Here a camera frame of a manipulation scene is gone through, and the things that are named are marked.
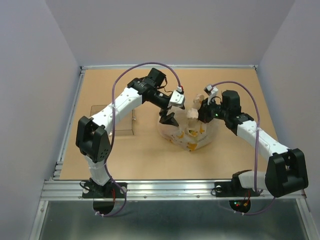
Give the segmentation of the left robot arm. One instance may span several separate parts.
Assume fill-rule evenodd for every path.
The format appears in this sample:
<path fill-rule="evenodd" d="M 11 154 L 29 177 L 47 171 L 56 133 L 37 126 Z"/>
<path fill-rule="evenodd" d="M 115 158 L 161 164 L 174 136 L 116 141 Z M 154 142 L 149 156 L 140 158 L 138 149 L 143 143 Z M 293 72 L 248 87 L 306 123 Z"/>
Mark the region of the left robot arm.
<path fill-rule="evenodd" d="M 152 68 L 147 76 L 134 78 L 119 96 L 112 95 L 112 101 L 98 113 L 79 119 L 75 145 L 87 160 L 91 177 L 80 186 L 85 194 L 95 193 L 106 197 L 111 193 L 115 181 L 107 168 L 107 159 L 115 141 L 116 125 L 132 110 L 145 102 L 160 108 L 160 121 L 178 126 L 171 107 L 184 107 L 184 88 L 179 84 L 170 95 L 161 92 L 166 86 L 167 76 Z"/>

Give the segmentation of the white banana print plastic bag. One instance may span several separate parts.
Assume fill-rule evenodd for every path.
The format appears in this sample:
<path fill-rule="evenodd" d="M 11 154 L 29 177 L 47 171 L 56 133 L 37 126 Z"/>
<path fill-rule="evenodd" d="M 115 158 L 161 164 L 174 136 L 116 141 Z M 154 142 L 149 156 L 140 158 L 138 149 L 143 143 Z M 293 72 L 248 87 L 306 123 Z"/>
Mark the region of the white banana print plastic bag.
<path fill-rule="evenodd" d="M 219 123 L 213 119 L 209 123 L 198 120 L 198 110 L 205 96 L 197 94 L 186 109 L 172 107 L 168 112 L 174 113 L 178 126 L 157 123 L 158 133 L 169 142 L 182 149 L 193 152 L 210 144 L 218 134 Z"/>

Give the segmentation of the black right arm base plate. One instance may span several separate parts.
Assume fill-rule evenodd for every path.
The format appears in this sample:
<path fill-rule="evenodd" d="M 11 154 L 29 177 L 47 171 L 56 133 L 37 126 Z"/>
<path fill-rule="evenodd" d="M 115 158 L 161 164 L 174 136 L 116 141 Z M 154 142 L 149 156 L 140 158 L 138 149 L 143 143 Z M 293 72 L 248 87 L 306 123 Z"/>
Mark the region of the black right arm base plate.
<path fill-rule="evenodd" d="M 213 192 L 218 198 L 226 197 L 258 197 L 259 193 L 254 192 L 251 188 L 243 188 L 239 183 L 231 181 L 217 181 L 214 183 Z"/>

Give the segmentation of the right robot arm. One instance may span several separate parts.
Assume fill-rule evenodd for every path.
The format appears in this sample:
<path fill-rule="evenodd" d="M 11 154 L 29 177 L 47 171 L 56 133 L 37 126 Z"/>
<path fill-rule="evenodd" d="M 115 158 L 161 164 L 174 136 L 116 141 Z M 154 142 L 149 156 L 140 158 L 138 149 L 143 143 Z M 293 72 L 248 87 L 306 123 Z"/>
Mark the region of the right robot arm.
<path fill-rule="evenodd" d="M 276 198 L 306 189 L 309 185 L 304 153 L 279 143 L 258 127 L 257 122 L 242 112 L 237 91 L 222 92 L 220 103 L 216 103 L 218 89 L 207 90 L 208 98 L 201 102 L 198 120 L 209 123 L 214 119 L 224 121 L 225 126 L 236 136 L 254 147 L 255 154 L 267 160 L 265 172 L 257 169 L 243 170 L 233 174 L 229 186 L 221 192 L 242 195 L 248 189 L 269 191 Z"/>

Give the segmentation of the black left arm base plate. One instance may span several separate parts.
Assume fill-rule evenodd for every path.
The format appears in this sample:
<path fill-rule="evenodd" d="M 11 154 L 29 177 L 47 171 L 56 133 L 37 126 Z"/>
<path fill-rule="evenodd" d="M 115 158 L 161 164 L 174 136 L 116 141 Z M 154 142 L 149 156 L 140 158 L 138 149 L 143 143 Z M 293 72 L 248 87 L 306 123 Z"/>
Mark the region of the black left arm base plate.
<path fill-rule="evenodd" d="M 79 183 L 82 188 L 83 199 L 122 199 L 128 184 L 121 182 L 119 189 L 113 182 L 107 182 L 105 185 L 98 185 L 94 181 L 86 180 Z"/>

